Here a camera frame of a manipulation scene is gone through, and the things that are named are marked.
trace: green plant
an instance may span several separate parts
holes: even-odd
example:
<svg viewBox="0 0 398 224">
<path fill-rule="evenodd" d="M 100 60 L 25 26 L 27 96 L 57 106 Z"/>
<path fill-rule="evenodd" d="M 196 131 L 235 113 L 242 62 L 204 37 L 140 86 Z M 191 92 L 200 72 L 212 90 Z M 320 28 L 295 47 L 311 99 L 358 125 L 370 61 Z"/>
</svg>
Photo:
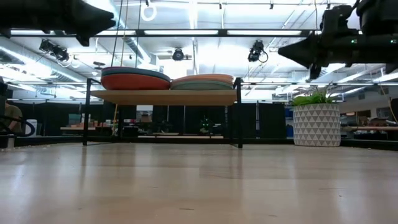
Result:
<svg viewBox="0 0 398 224">
<path fill-rule="evenodd" d="M 293 106 L 303 106 L 318 103 L 332 103 L 333 98 L 327 96 L 327 92 L 331 83 L 328 86 L 320 89 L 317 86 L 314 88 L 313 93 L 309 96 L 298 96 L 293 99 Z"/>
</svg>

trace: wooden tabletop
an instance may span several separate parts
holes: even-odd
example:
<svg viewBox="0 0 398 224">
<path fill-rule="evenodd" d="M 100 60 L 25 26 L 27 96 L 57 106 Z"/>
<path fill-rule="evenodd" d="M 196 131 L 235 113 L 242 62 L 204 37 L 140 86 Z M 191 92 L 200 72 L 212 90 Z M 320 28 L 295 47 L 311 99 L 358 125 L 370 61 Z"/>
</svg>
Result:
<svg viewBox="0 0 398 224">
<path fill-rule="evenodd" d="M 100 90 L 91 95 L 118 105 L 229 106 L 236 90 Z"/>
<path fill-rule="evenodd" d="M 71 127 L 61 127 L 62 131 L 82 131 L 83 127 L 76 127 L 76 128 L 71 128 Z M 95 131 L 95 128 L 88 128 L 89 131 Z"/>
<path fill-rule="evenodd" d="M 343 131 L 398 131 L 398 127 L 380 127 L 380 126 L 365 126 L 365 127 L 341 127 Z"/>
</svg>

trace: plant pot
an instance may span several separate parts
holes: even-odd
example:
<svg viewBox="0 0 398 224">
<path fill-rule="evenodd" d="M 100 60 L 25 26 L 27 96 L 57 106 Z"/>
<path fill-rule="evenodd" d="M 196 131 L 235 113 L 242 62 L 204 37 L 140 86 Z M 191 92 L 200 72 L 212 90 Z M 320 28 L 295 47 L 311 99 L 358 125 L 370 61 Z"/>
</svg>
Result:
<svg viewBox="0 0 398 224">
<path fill-rule="evenodd" d="M 294 107 L 294 144 L 340 146 L 340 110 L 337 104 Z"/>
</svg>

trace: stacked discs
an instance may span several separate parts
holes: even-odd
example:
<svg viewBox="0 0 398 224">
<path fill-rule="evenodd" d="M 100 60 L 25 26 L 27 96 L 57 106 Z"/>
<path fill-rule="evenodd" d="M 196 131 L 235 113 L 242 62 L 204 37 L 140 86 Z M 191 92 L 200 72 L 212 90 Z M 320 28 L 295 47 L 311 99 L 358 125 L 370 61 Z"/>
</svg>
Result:
<svg viewBox="0 0 398 224">
<path fill-rule="evenodd" d="M 190 75 L 173 80 L 172 90 L 232 90 L 233 77 L 222 74 Z"/>
<path fill-rule="evenodd" d="M 102 69 L 101 83 L 107 90 L 168 90 L 171 79 L 160 72 L 130 67 Z"/>
</svg>

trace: wooden floor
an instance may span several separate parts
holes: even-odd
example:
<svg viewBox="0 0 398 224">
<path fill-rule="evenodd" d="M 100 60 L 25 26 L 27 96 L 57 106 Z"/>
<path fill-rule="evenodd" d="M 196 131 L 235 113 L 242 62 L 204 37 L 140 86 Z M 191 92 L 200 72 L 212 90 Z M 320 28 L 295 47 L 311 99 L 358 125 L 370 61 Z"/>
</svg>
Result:
<svg viewBox="0 0 398 224">
<path fill-rule="evenodd" d="M 0 223 L 398 223 L 398 152 L 244 147 L 0 152 Z"/>
</svg>

